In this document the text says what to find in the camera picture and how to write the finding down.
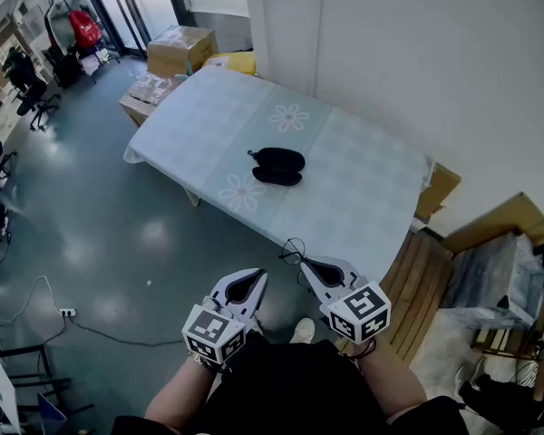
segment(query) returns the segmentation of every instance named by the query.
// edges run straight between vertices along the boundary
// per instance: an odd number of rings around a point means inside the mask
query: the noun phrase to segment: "person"
[[[351,360],[328,341],[311,344],[301,328],[282,344],[250,331],[211,396],[217,372],[190,356],[145,419],[118,417],[112,435],[468,433],[458,403],[427,401],[384,336],[356,346]]]
[[[505,433],[544,426],[544,350],[538,355],[534,388],[494,381],[486,373],[485,358],[482,357],[474,372],[468,372],[467,366],[460,368],[456,375],[456,391],[467,406]]]

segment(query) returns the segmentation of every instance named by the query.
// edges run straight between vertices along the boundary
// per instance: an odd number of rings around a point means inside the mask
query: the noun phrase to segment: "white marker cube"
[[[366,342],[391,322],[391,302],[370,282],[328,306],[331,328],[356,344]]]
[[[223,364],[246,343],[246,325],[195,304],[183,325],[189,350]]]

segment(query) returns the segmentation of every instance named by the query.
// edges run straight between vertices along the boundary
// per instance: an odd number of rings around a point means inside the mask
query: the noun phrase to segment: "checkered tablecloth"
[[[306,158],[292,188],[254,180],[248,150]],[[409,229],[425,157],[385,131],[274,83],[208,66],[175,90],[132,138],[147,161],[209,203],[283,245],[349,261],[380,281]]]

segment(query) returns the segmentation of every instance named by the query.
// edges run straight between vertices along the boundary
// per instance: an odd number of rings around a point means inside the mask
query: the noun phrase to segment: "black pants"
[[[506,433],[532,427],[542,411],[542,404],[532,399],[533,390],[529,387],[495,382],[487,374],[476,383],[479,391],[474,390],[469,382],[461,387],[463,402]]]

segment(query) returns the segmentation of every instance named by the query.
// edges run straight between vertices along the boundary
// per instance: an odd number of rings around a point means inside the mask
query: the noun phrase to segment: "white flower pattern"
[[[248,172],[243,179],[237,174],[228,176],[229,188],[219,191],[219,199],[229,200],[228,208],[237,213],[242,208],[242,203],[248,211],[257,210],[257,200],[255,197],[262,195],[266,191],[266,186],[256,183],[254,176]]]
[[[278,130],[286,132],[291,127],[297,131],[305,128],[303,120],[307,120],[310,116],[306,111],[299,111],[300,106],[293,103],[289,108],[283,105],[277,105],[275,108],[277,114],[272,114],[268,120],[270,122],[278,122]]]

